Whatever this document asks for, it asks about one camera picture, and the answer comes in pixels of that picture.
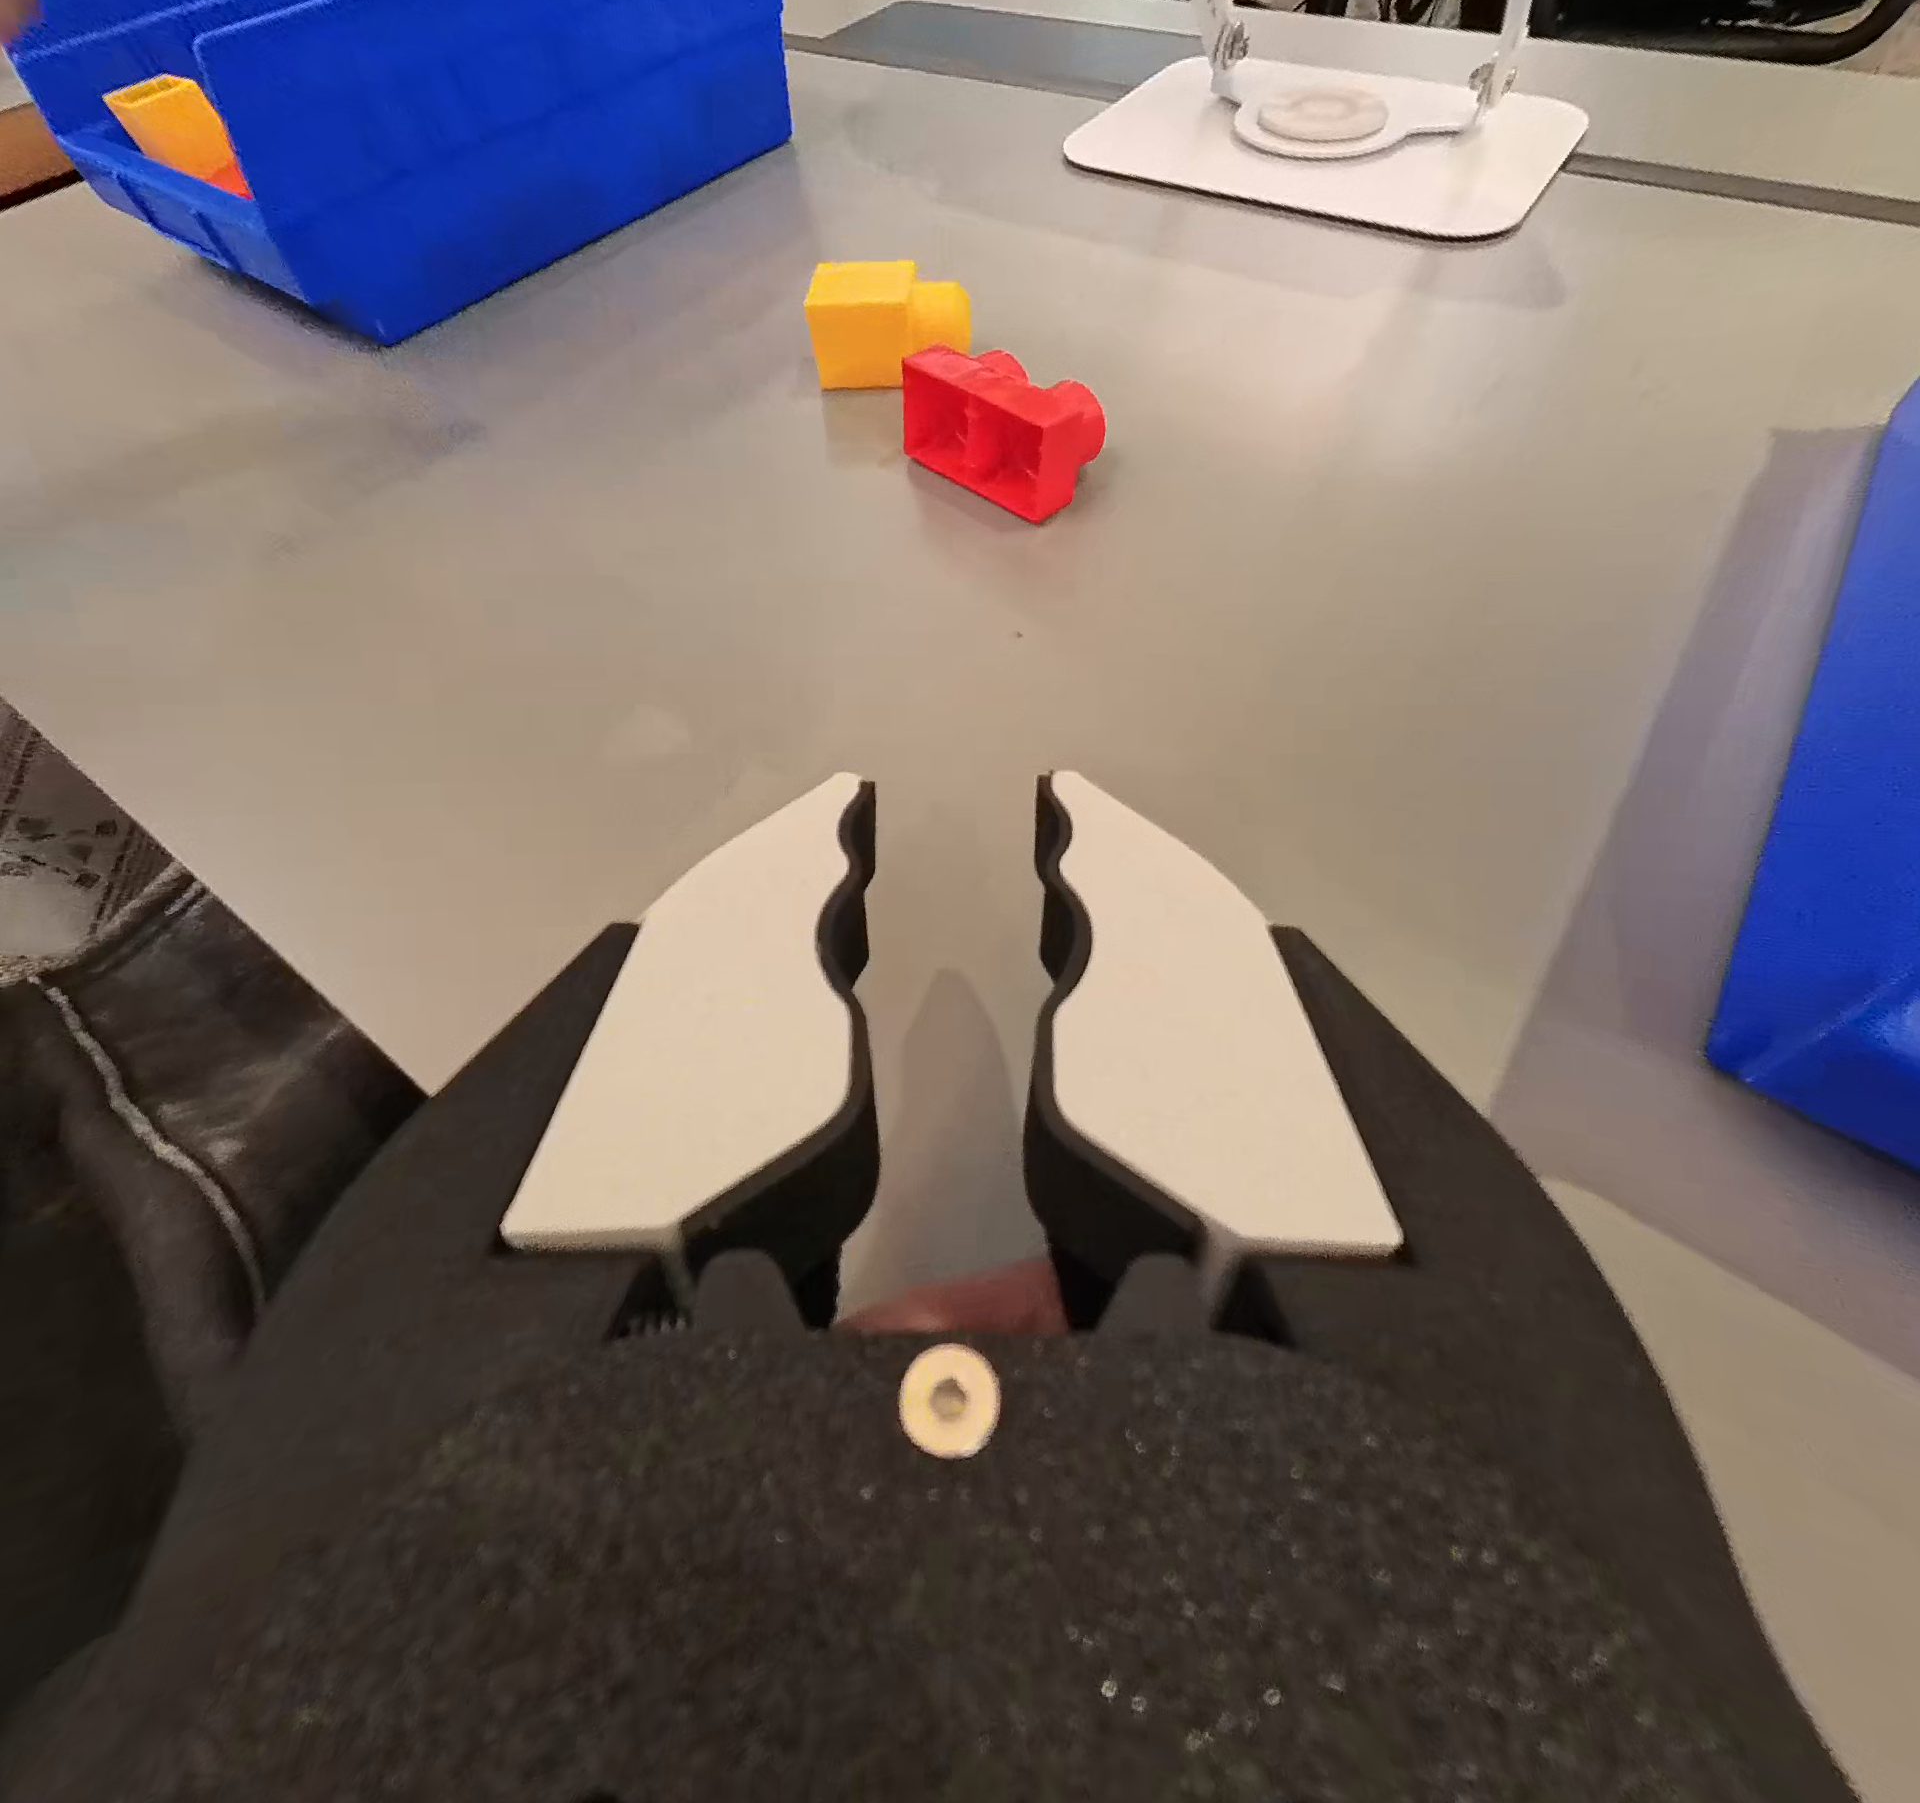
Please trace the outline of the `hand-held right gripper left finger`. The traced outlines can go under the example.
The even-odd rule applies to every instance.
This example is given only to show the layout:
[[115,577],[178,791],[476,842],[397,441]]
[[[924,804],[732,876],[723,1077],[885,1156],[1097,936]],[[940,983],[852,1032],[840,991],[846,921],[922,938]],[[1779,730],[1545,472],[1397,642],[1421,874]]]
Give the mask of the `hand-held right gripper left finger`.
[[878,784],[837,772],[702,855],[640,914],[500,1216],[517,1254],[642,1254],[676,1292],[735,1253],[835,1321],[879,1182],[857,980]]

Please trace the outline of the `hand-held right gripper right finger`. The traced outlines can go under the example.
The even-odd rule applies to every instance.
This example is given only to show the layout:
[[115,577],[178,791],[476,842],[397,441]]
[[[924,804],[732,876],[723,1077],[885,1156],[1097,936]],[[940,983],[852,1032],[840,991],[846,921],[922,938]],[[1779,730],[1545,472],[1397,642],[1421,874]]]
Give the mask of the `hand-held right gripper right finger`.
[[1209,1322],[1264,1262],[1405,1267],[1405,1216],[1254,897],[1070,769],[1037,781],[1034,874],[1022,1187],[1068,1324],[1147,1261]]

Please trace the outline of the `red two-stud toy block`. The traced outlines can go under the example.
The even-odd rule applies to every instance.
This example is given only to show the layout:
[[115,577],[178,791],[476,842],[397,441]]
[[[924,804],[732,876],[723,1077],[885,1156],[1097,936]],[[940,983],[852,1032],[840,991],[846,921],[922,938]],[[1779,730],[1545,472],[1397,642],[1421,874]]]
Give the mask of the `red two-stud toy block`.
[[1002,348],[931,347],[900,365],[903,453],[1029,524],[1074,499],[1106,445],[1106,414],[1079,380],[1039,382]]

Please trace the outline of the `blue plastic bin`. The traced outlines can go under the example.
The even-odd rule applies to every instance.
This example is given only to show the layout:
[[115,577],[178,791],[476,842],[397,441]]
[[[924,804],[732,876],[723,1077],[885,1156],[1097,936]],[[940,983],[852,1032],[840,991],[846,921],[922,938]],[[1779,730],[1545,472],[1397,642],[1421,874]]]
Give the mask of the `blue plastic bin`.
[[1916,388],[1869,475],[1704,1051],[1919,1168]]
[[[792,135],[784,0],[37,0],[12,64],[108,205],[392,347]],[[203,86],[252,200],[108,90]]]

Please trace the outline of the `yellow one-stud toy block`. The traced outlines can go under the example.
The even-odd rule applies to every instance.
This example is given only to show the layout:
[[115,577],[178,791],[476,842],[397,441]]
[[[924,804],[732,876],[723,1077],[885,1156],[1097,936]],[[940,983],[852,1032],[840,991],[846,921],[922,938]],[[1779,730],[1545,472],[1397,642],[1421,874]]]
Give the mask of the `yellow one-stud toy block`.
[[897,391],[910,356],[973,352],[969,293],[910,259],[820,261],[803,310],[823,392]]
[[146,157],[205,183],[210,170],[240,159],[228,129],[203,86],[178,75],[156,75],[108,90],[108,113]]

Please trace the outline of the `grey desk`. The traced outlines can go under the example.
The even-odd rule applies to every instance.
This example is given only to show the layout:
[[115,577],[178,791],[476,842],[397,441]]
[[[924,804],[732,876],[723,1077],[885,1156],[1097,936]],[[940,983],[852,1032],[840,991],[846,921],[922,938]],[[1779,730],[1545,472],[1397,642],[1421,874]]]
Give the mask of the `grey desk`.
[[[1092,102],[792,50],[778,149],[397,348],[4,216],[4,699],[427,1099],[188,1452],[31,1798],[1916,1798],[1916,1509],[1761,1614],[1493,1101],[1724,555],[1852,511],[1911,230],[1583,179],[1415,245],[1072,167]],[[910,259],[1106,445],[1029,524],[823,392]],[[1022,1187],[1037,781],[1267,915],[1406,1264],[1142,1262]],[[640,914],[878,784],[835,1321],[500,1216]]]

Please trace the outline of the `dark grey desk mat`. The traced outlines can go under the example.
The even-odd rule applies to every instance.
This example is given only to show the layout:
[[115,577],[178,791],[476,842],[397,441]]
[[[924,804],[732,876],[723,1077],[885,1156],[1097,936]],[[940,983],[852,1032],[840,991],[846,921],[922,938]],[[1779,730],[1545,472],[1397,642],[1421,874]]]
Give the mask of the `dark grey desk mat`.
[[[792,50],[1006,86],[1119,98],[1197,54],[1176,30],[900,0]],[[1913,77],[1530,39],[1519,93],[1587,117],[1601,180],[1916,225]]]

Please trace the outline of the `person's grey sweatshirt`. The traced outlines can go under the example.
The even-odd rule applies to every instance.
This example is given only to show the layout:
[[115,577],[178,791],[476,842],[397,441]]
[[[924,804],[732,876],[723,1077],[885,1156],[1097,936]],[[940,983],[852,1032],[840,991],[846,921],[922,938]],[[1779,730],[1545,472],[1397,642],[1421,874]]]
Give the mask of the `person's grey sweatshirt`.
[[269,1297],[420,1102],[180,867],[4,960],[4,1781],[118,1624]]

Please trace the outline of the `white tablet stand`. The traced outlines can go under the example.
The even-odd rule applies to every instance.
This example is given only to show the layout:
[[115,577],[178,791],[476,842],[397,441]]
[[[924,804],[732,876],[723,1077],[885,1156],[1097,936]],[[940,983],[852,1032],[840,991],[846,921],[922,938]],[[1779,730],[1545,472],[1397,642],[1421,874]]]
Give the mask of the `white tablet stand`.
[[1567,166],[1587,113],[1512,93],[1532,0],[1465,82],[1264,59],[1231,0],[1192,0],[1203,51],[1173,62],[1065,140],[1104,176],[1395,234],[1490,241]]

